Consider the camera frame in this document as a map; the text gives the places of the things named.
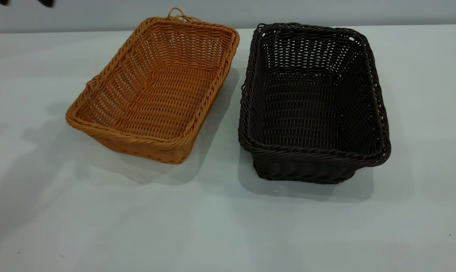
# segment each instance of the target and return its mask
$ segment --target basket loop handle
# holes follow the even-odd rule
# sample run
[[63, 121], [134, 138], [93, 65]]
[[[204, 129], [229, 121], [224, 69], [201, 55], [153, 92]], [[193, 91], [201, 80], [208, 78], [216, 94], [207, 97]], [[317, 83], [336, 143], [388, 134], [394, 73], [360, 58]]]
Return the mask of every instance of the basket loop handle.
[[[171, 13], [172, 13], [173, 10], [178, 10], [179, 12], [181, 12], [181, 15], [171, 16]], [[192, 22], [192, 21], [198, 21], [198, 22], [200, 22], [200, 21], [201, 21], [201, 20], [198, 19], [198, 18], [186, 16], [185, 13], [184, 13], [180, 8], [177, 8], [177, 7], [174, 7], [174, 8], [172, 8], [172, 9], [169, 11], [168, 18], [169, 18], [169, 19], [173, 19], [173, 20], [179, 20], [179, 19], [181, 19], [181, 21], [186, 20], [186, 22]]]

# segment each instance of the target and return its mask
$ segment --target table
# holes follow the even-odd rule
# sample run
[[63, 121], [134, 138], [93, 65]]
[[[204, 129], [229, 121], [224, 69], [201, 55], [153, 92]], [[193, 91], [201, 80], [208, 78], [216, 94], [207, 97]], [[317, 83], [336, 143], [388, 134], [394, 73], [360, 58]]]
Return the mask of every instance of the table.
[[0, 271], [456, 272], [456, 25], [353, 28], [392, 154], [340, 185], [260, 179], [240, 148], [253, 30], [181, 165], [64, 120], [130, 32], [0, 34]]

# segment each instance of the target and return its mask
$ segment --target woven pattern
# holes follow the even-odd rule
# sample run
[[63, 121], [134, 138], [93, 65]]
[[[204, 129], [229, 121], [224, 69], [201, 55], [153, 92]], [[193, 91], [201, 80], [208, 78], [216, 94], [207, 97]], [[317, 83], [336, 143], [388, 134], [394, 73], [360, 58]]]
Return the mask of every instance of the woven pattern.
[[261, 24], [239, 141], [265, 179], [337, 184], [391, 153], [373, 53], [352, 29]]
[[240, 38], [228, 26], [171, 12], [140, 24], [71, 105], [69, 125], [117, 152], [183, 162]]

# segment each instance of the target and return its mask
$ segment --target white wall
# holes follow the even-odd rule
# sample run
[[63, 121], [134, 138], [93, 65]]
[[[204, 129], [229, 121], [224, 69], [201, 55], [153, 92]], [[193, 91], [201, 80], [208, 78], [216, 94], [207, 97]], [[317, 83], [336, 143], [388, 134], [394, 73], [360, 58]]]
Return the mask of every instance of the white wall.
[[456, 23], [456, 0], [37, 0], [0, 5], [0, 32], [134, 29], [143, 19], [178, 6], [187, 15], [254, 28], [258, 23], [388, 25]]

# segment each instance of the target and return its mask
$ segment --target woven basket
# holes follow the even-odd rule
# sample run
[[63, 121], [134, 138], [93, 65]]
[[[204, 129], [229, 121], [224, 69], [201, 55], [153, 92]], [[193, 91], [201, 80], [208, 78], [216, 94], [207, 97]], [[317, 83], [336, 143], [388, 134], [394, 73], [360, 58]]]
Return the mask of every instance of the woven basket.
[[262, 178], [337, 184], [391, 153], [373, 53], [352, 29], [259, 25], [241, 103], [239, 141]]
[[68, 109], [69, 125], [117, 152], [183, 162], [240, 37], [183, 12], [172, 17], [174, 9], [137, 27]]

